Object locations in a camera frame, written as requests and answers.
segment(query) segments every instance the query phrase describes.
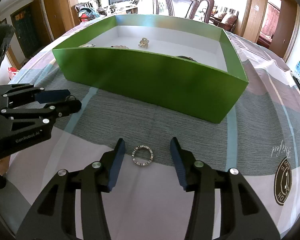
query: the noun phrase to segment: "curtain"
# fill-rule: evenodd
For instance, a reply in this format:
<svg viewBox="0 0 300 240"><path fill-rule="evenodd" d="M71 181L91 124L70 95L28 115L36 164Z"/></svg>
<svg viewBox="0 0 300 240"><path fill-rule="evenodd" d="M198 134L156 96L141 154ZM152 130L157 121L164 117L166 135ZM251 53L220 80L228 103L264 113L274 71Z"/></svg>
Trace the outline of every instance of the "curtain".
<svg viewBox="0 0 300 240"><path fill-rule="evenodd" d="M272 37L275 29L277 28L280 11L272 6L270 3L267 5L266 16L262 24L261 32L264 35Z"/></svg>

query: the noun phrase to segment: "printed logo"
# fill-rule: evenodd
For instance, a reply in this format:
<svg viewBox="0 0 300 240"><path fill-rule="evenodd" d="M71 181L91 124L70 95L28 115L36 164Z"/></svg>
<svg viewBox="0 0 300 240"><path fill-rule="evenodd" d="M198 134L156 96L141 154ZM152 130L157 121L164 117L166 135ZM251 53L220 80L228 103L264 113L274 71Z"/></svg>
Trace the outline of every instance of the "printed logo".
<svg viewBox="0 0 300 240"><path fill-rule="evenodd" d="M274 176L274 198L280 206L283 206L284 202L286 201L290 193L291 185L291 167L287 157L285 157L279 164L277 172Z"/></svg>
<svg viewBox="0 0 300 240"><path fill-rule="evenodd" d="M271 158L272 155L275 154L278 157L280 154L285 154L288 159L291 158L291 147L287 147L284 145L283 140L279 146L272 147Z"/></svg>
<svg viewBox="0 0 300 240"><path fill-rule="evenodd" d="M24 141L24 140L33 138L33 137L35 137L35 136L37 136L37 135L39 135L39 134L40 134L40 132L38 131L38 132L35 132L35 133L32 133L32 134L29 134L29 135L27 135L27 136L23 136L22 138L16 139L16 143L19 143L19 142L22 142L22 141Z"/></svg>

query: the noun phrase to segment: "cardboard box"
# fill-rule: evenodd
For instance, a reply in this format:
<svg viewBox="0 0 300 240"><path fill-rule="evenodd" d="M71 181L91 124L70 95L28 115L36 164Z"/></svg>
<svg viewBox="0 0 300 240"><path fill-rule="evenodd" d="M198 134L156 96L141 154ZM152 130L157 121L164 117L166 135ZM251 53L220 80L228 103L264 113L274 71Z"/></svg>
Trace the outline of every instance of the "cardboard box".
<svg viewBox="0 0 300 240"><path fill-rule="evenodd" d="M138 46L142 38L150 41L148 48ZM84 44L95 46L79 47ZM111 48L120 45L129 49ZM112 16L52 52L70 81L214 123L223 120L248 85L225 31L183 18Z"/></svg>

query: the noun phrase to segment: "circular emblem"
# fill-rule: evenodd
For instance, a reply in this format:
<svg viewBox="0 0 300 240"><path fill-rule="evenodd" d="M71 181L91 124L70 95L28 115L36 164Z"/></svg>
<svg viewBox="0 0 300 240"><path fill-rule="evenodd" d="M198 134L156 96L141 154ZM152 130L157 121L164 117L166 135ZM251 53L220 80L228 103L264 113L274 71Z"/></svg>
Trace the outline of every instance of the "circular emblem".
<svg viewBox="0 0 300 240"><path fill-rule="evenodd" d="M284 202L286 201L290 193L291 185L291 167L287 157L285 157L279 164L277 172L274 176L274 198L280 206L283 206Z"/></svg>

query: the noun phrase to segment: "door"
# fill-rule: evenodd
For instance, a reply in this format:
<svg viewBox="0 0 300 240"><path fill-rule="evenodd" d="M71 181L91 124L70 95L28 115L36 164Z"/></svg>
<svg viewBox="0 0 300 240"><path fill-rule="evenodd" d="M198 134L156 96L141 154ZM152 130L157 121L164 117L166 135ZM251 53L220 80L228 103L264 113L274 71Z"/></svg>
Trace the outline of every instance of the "door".
<svg viewBox="0 0 300 240"><path fill-rule="evenodd" d="M297 16L297 3L281 1L281 10L277 28L269 50L283 58L292 37Z"/></svg>
<svg viewBox="0 0 300 240"><path fill-rule="evenodd" d="M59 0L43 0L43 2L53 37L57 39L66 32L62 21Z"/></svg>
<svg viewBox="0 0 300 240"><path fill-rule="evenodd" d="M11 15L12 25L16 29L20 47L26 58L30 58L42 44L39 40L30 5L23 7L21 10Z"/></svg>
<svg viewBox="0 0 300 240"><path fill-rule="evenodd" d="M31 14L33 16L34 26L43 46L50 44L51 39L48 34L46 21L43 18L41 0L33 0L30 4Z"/></svg>

